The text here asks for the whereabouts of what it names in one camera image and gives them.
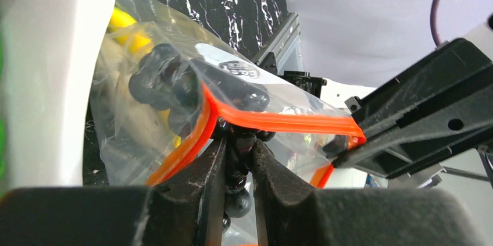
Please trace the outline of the dark blue toy grapes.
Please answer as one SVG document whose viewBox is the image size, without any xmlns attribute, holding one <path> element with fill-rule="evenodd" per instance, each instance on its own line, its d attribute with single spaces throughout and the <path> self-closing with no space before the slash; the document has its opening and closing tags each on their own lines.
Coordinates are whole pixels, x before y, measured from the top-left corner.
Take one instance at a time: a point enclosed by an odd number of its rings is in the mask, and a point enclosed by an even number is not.
<svg viewBox="0 0 493 246">
<path fill-rule="evenodd" d="M 148 177 L 147 185 L 162 184 L 199 158 L 213 141 L 225 140 L 223 234 L 233 218 L 244 217 L 252 208 L 251 196 L 245 187 L 249 155 L 263 132 L 256 126 L 242 127 L 227 118 L 225 107 L 212 93 L 212 85 L 221 83 L 231 87 L 236 102 L 262 109 L 269 97 L 264 88 L 255 90 L 241 83 L 213 67 L 204 56 L 186 58 L 175 46 L 169 45 L 176 50 L 178 58 L 165 61 L 160 76 L 175 99 L 167 121 L 182 142 L 160 160 L 160 166 Z"/>
</svg>

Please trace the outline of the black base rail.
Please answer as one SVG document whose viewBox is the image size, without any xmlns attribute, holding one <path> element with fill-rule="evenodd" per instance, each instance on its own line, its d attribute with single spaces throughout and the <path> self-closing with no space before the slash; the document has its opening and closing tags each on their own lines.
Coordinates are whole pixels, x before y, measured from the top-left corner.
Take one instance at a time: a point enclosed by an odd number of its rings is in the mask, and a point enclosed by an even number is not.
<svg viewBox="0 0 493 246">
<path fill-rule="evenodd" d="M 269 39 L 267 45 L 253 58 L 262 69 L 296 85 L 320 98 L 327 80 L 313 77 L 304 71 L 301 56 L 301 27 L 299 14 L 290 13 Z"/>
</svg>

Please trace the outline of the white plastic bin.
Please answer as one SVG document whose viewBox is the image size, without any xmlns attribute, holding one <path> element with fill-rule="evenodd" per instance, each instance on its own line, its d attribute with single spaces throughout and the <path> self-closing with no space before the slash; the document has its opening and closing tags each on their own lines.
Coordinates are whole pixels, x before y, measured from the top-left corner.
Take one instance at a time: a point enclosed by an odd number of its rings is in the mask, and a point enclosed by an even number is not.
<svg viewBox="0 0 493 246">
<path fill-rule="evenodd" d="M 82 184 L 88 97 L 114 2 L 1 0 L 1 192 Z"/>
</svg>

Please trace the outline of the clear zip top bag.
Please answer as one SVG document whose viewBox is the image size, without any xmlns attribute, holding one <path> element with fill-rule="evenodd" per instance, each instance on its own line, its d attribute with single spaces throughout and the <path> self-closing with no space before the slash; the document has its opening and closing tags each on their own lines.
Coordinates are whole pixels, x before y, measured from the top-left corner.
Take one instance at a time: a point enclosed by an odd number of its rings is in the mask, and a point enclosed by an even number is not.
<svg viewBox="0 0 493 246">
<path fill-rule="evenodd" d="M 264 155 L 288 191 L 320 191 L 333 155 L 366 142 L 343 110 L 269 73 L 157 0 L 115 0 L 90 92 L 112 186 L 174 196 L 166 245 L 260 245 L 251 162 Z"/>
</svg>

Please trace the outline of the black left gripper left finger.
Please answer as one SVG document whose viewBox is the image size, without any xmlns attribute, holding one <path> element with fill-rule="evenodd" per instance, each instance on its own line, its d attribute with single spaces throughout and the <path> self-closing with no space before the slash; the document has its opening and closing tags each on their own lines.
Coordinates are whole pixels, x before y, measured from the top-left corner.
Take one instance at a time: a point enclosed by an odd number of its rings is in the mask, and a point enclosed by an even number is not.
<svg viewBox="0 0 493 246">
<path fill-rule="evenodd" d="M 2 245 L 220 245 L 226 141 L 157 186 L 19 188 L 1 198 Z"/>
</svg>

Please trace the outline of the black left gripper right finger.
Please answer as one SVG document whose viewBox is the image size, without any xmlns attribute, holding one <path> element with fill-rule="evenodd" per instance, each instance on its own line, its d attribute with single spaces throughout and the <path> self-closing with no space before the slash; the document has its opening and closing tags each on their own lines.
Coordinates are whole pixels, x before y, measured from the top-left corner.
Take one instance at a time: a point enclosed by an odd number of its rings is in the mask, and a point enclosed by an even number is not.
<svg viewBox="0 0 493 246">
<path fill-rule="evenodd" d="M 321 190 L 257 141 L 252 174 L 259 245 L 481 245 L 464 206 L 436 189 Z"/>
</svg>

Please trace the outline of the yellow toy banana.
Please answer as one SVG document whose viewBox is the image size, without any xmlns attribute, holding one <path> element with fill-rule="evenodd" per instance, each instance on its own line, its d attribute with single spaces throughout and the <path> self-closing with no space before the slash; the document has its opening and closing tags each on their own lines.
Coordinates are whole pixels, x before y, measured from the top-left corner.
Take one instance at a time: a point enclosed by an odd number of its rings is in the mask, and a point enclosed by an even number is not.
<svg viewBox="0 0 493 246">
<path fill-rule="evenodd" d="M 116 113 L 120 124 L 129 127 L 143 143 L 163 140 L 169 133 L 169 142 L 177 148 L 181 137 L 171 131 L 169 112 L 175 99 L 162 80 L 163 63 L 176 60 L 178 54 L 169 44 L 156 45 L 146 34 L 141 23 L 115 7 L 108 29 L 111 45 L 120 49 L 123 71 L 116 80 Z"/>
</svg>

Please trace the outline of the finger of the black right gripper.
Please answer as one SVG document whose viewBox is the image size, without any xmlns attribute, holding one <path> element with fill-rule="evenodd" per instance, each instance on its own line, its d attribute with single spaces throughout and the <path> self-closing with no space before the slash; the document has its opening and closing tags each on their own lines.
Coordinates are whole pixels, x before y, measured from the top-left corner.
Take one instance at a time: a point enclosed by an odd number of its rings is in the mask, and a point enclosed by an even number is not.
<svg viewBox="0 0 493 246">
<path fill-rule="evenodd" d="M 367 140 L 336 168 L 394 179 L 490 144 L 492 46 L 457 38 L 346 105 Z"/>
</svg>

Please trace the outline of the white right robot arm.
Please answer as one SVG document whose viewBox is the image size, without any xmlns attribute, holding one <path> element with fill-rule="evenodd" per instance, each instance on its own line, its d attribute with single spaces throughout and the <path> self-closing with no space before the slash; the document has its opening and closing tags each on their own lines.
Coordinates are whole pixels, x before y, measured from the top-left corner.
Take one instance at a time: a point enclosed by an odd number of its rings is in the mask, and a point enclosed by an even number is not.
<svg viewBox="0 0 493 246">
<path fill-rule="evenodd" d="M 492 144 L 491 46 L 457 38 L 379 88 L 329 81 L 366 142 L 325 146 L 337 168 L 395 179 Z"/>
</svg>

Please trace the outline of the green toy lettuce leaf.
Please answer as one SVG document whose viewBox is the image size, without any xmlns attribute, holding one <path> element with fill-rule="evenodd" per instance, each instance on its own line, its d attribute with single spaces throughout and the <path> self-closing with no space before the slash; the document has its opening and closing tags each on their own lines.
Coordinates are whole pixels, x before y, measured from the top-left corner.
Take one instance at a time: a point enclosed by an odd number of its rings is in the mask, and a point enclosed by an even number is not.
<svg viewBox="0 0 493 246">
<path fill-rule="evenodd" d="M 3 79 L 3 41 L 1 38 L 1 84 Z M 1 179 L 3 179 L 3 175 L 5 172 L 5 125 L 3 119 L 3 102 L 2 102 L 2 87 L 1 87 Z"/>
</svg>

